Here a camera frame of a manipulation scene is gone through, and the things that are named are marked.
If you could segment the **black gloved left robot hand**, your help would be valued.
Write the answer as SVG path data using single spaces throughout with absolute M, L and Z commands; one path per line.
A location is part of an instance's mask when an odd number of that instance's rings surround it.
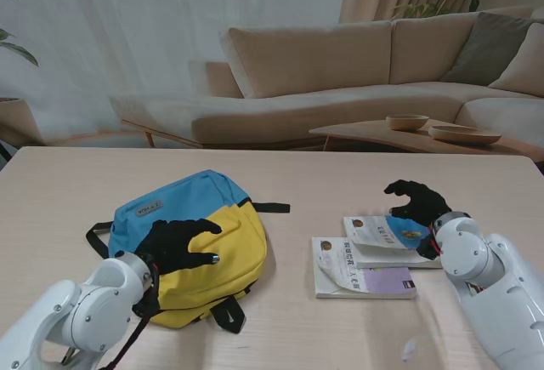
M 160 275 L 215 265 L 220 260 L 217 254 L 189 251 L 190 241 L 205 232 L 218 235 L 222 229 L 207 219 L 157 220 L 134 253 L 147 265 L 155 266 Z

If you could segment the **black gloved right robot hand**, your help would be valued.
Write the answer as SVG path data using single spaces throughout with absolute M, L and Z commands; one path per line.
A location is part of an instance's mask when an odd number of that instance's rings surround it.
M 409 202 L 401 207 L 390 209 L 390 214 L 399 219 L 410 219 L 423 226 L 430 226 L 444 214 L 450 213 L 451 208 L 445 199 L 425 184 L 399 179 L 389 184 L 385 194 L 408 196 Z

